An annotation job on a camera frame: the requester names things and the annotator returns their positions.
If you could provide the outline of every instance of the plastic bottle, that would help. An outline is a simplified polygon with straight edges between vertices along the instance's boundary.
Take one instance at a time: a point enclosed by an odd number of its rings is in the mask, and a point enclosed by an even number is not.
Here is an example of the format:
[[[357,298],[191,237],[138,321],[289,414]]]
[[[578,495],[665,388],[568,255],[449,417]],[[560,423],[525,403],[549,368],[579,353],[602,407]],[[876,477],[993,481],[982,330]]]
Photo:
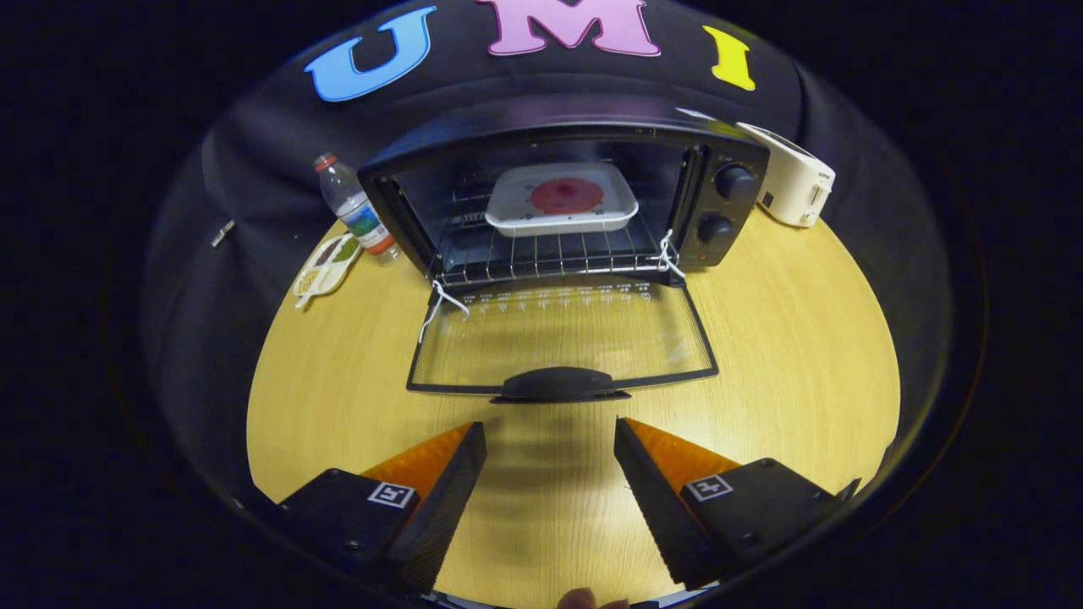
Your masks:
[[[365,251],[376,258],[381,267],[402,257],[395,238],[380,223],[380,218],[368,202],[368,195],[357,181],[357,172],[339,163],[331,153],[319,155],[312,161],[319,174],[319,191],[331,211],[353,233]]]

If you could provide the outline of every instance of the yellow letter i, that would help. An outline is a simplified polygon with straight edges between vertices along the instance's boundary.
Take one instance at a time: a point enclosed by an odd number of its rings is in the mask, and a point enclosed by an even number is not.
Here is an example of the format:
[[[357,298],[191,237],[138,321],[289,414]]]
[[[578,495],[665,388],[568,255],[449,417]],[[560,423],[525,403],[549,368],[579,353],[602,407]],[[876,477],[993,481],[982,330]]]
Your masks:
[[[714,37],[715,44],[718,47],[718,65],[710,68],[710,74],[714,74],[715,78],[745,91],[755,91],[756,83],[748,76],[748,59],[745,55],[748,52],[748,46],[710,26],[705,25],[703,29]]]

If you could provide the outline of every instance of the oven knob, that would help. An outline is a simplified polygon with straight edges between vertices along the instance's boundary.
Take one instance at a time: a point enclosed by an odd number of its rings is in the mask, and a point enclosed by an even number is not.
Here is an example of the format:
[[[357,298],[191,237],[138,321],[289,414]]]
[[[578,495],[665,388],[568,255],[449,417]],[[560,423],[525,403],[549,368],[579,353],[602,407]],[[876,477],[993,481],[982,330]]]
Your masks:
[[[700,228],[696,229],[695,234],[703,243],[710,243],[718,235],[732,231],[733,222],[730,222],[729,218],[718,213],[708,213],[700,219]]]
[[[740,165],[727,165],[715,173],[715,189],[722,198],[742,207],[749,207],[759,194],[756,177]]]

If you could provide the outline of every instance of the oven rack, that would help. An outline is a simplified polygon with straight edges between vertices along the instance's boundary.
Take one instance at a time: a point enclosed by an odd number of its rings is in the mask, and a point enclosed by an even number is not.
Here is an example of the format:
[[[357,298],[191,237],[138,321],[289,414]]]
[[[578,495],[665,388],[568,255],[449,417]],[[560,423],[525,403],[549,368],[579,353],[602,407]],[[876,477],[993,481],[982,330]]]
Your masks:
[[[660,269],[658,238],[641,213],[617,231],[509,237],[485,222],[484,212],[474,211],[448,217],[428,274],[449,286],[653,271]]]

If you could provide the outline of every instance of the letter m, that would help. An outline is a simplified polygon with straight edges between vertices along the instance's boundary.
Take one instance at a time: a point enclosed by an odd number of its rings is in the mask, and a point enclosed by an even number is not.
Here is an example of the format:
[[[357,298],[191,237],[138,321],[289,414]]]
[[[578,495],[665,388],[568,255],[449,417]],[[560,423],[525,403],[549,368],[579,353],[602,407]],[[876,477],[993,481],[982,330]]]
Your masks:
[[[533,53],[546,47],[546,39],[535,36],[536,25],[567,49],[574,49],[598,22],[601,34],[595,47],[611,53],[656,56],[662,54],[651,42],[641,13],[643,0],[579,0],[570,7],[561,0],[477,0],[496,11],[498,40],[488,47],[494,55]]]

